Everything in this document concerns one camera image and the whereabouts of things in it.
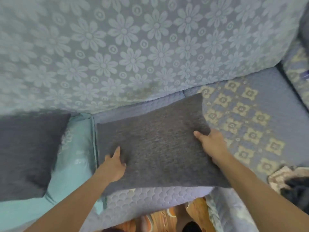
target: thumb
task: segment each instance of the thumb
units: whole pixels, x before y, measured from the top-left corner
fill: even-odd
[[[207,136],[201,134],[199,131],[194,131],[193,134],[200,142],[203,142],[207,138]]]

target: pillow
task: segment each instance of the pillow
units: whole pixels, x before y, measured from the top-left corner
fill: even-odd
[[[0,202],[45,195],[69,118],[59,110],[0,118]]]
[[[54,203],[62,201],[94,174],[96,163],[94,120],[90,114],[82,113],[70,119],[63,136],[48,198]],[[103,211],[102,199],[95,203],[95,210],[97,214]]]
[[[137,117],[97,124],[98,161],[121,146],[126,172],[103,192],[140,187],[230,187],[193,132],[209,134],[196,94]]]
[[[86,155],[76,156],[76,152]],[[94,122],[90,114],[82,113],[68,123],[45,197],[0,202],[0,231],[40,218],[88,180],[95,169]],[[95,210],[97,214],[102,212],[102,199],[95,203]]]

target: sofa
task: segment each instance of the sofa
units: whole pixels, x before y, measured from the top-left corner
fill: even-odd
[[[307,2],[0,0],[0,113],[64,109],[104,123],[200,92],[208,124],[266,181],[308,160],[309,66],[297,37]],[[81,231],[205,195],[217,230],[256,230],[233,190],[211,190],[116,192]]]

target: hand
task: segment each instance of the hand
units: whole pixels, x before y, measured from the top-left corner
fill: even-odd
[[[226,159],[226,157],[231,156],[224,137],[218,130],[211,129],[208,136],[201,134],[199,131],[194,131],[194,136],[199,139],[204,151],[212,158],[216,165]]]
[[[102,163],[95,174],[101,179],[106,179],[109,183],[118,181],[125,174],[126,164],[120,161],[120,147],[117,147],[113,157],[105,156],[105,161]]]

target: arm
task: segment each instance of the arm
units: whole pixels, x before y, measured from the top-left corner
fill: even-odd
[[[78,232],[97,199],[111,182],[118,181],[126,165],[120,162],[120,147],[95,174],[64,200],[33,223],[25,232]]]
[[[277,194],[234,158],[219,131],[212,129],[208,136],[195,131],[194,135],[238,193],[260,232],[309,230],[309,215]]]

